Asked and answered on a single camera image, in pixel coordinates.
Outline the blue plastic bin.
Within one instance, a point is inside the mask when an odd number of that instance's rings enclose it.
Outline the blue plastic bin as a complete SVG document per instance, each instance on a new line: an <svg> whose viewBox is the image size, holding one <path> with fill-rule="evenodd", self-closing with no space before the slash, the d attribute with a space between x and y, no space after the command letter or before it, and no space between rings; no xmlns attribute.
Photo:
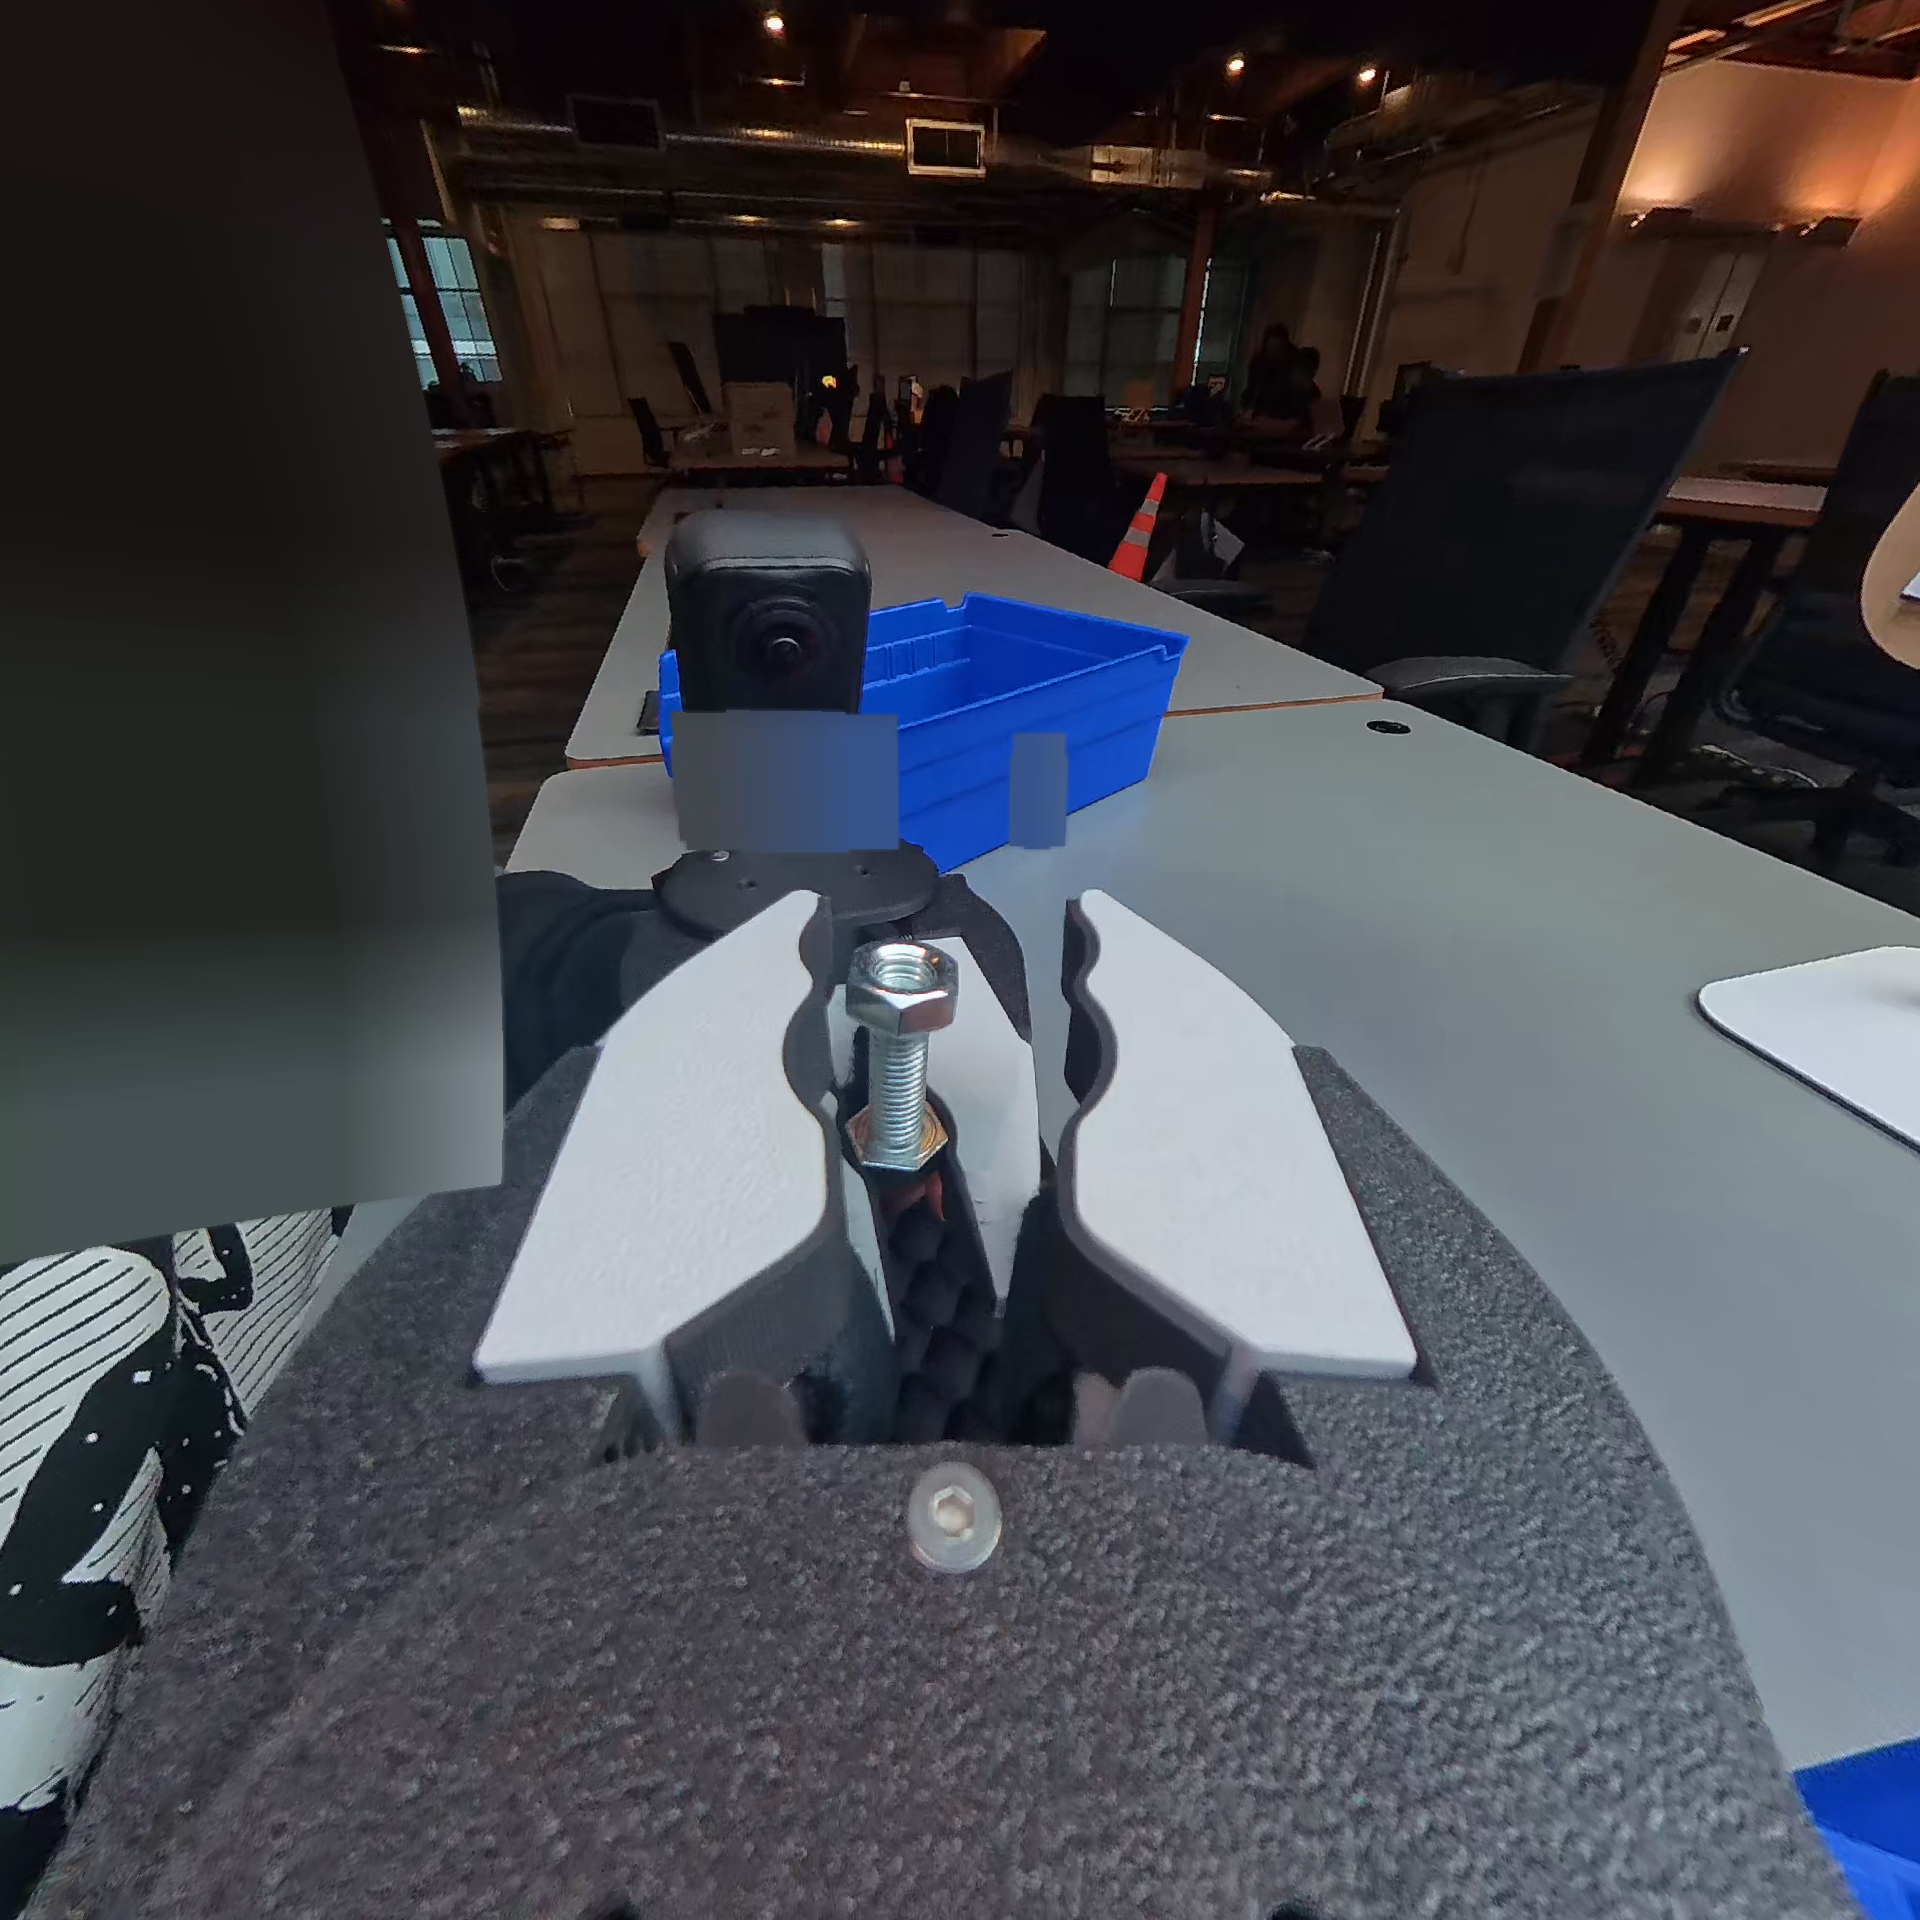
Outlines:
<svg viewBox="0 0 1920 1920"><path fill-rule="evenodd" d="M684 722L658 658L658 735L686 848L921 848L940 870L1006 846L1032 797L1017 741L1057 735L1064 810L1145 779L1186 635L968 594L868 613L860 717Z"/></svg>

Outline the steel hex nut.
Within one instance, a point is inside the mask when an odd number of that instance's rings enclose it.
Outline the steel hex nut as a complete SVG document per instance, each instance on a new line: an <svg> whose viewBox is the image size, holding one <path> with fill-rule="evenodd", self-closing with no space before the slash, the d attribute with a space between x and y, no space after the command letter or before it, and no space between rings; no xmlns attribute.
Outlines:
<svg viewBox="0 0 1920 1920"><path fill-rule="evenodd" d="M849 1017L889 1039L937 1032L955 1017L958 982L958 962L935 944L864 944L851 955Z"/></svg>

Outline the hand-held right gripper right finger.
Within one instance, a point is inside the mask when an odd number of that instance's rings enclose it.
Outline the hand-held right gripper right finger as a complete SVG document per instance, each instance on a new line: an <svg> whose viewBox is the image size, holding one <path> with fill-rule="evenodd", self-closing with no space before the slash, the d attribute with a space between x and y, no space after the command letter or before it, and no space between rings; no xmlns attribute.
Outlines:
<svg viewBox="0 0 1920 1920"><path fill-rule="evenodd" d="M1116 896L1064 917L1074 1097L1055 1335L1116 1387L1192 1383L1209 1437L1291 1448L1291 1376L1403 1384L1422 1354L1289 1032Z"/></svg>

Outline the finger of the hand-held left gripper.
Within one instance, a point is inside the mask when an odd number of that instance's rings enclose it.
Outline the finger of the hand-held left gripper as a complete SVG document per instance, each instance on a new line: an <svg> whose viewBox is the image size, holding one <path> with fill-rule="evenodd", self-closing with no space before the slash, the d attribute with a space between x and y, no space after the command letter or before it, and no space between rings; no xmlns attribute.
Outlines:
<svg viewBox="0 0 1920 1920"><path fill-rule="evenodd" d="M843 1176L843 1200L849 1213L849 1246L864 1271L871 1293L875 1297L884 1345L896 1344L896 1319L889 1297L889 1272L883 1246L883 1227L873 1206L873 1193L864 1168L849 1143L849 1120L864 1110L866 1095L860 1093L864 1080L862 1055L858 1054L858 1021L849 1015L846 991L830 991L826 1005L827 1042L832 1055L832 1097L826 1102L826 1115L832 1122L834 1151Z"/></svg>
<svg viewBox="0 0 1920 1920"><path fill-rule="evenodd" d="M934 1104L994 1280L1011 1280L1024 1210L1042 1186L1034 1051L1001 1008L966 939L935 945L955 963L951 1024L934 1037Z"/></svg>

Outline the blue bin with black divider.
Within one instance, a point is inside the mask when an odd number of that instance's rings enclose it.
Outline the blue bin with black divider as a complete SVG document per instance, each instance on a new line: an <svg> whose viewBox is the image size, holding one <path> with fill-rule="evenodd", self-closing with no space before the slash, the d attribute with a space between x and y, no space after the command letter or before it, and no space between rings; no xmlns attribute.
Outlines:
<svg viewBox="0 0 1920 1920"><path fill-rule="evenodd" d="M1863 1912L1919 1918L1919 1738L1802 1767L1792 1781Z"/></svg>

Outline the black mesh office chair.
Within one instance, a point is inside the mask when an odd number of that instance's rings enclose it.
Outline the black mesh office chair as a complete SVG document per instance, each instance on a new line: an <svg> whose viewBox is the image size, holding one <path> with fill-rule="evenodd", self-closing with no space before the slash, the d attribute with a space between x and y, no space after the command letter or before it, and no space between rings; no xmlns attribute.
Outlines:
<svg viewBox="0 0 1920 1920"><path fill-rule="evenodd" d="M1431 374L1300 646L1529 752L1742 360Z"/></svg>
<svg viewBox="0 0 1920 1920"><path fill-rule="evenodd" d="M1780 605L1718 698L1720 717L1824 760L1840 784L1726 786L1710 808L1728 824L1814 822L1810 862L1838 865L1856 833L1890 865L1919 862L1919 822L1882 794L1919 784L1919 677L1870 637L1862 585L1882 534L1919 481L1919 378L1876 374L1840 449Z"/></svg>

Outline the wooden top desk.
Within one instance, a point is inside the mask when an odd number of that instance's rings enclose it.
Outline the wooden top desk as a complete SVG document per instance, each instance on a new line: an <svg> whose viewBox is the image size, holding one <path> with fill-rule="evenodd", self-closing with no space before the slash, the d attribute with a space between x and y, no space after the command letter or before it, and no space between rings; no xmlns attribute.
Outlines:
<svg viewBox="0 0 1920 1920"><path fill-rule="evenodd" d="M1636 786L1664 781L1690 754L1696 725L1737 671L1763 595L1778 583L1784 550L1818 521L1833 471L1771 467L1763 478L1683 478L1668 491L1668 519L1687 534L1744 542L1732 579L1696 637L1634 773Z"/></svg>

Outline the person's patterned trousers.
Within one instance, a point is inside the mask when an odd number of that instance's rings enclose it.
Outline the person's patterned trousers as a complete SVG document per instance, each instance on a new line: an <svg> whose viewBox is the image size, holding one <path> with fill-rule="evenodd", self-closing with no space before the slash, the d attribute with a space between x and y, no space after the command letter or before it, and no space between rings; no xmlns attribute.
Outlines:
<svg viewBox="0 0 1920 1920"><path fill-rule="evenodd" d="M266 1216L6 1265L7 1898L64 1834L134 1650L350 1218Z"/></svg>

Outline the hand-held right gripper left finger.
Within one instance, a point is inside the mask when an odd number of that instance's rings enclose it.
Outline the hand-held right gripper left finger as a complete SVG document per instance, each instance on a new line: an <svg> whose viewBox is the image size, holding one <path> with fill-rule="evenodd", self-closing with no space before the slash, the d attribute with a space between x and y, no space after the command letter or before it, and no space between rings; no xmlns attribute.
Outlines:
<svg viewBox="0 0 1920 1920"><path fill-rule="evenodd" d="M490 1384L628 1381L686 1437L722 1373L858 1335L832 1128L827 903L792 890L614 1024L472 1354Z"/></svg>

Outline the steel hex bolt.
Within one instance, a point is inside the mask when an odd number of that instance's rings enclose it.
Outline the steel hex bolt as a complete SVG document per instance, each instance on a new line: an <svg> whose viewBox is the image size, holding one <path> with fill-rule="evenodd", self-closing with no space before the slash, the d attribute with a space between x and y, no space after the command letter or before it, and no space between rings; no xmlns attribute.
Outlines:
<svg viewBox="0 0 1920 1920"><path fill-rule="evenodd" d="M843 1117L852 1162L888 1181L918 1178L950 1144L944 1117L929 1097L929 1037L860 1030L864 1097Z"/></svg>

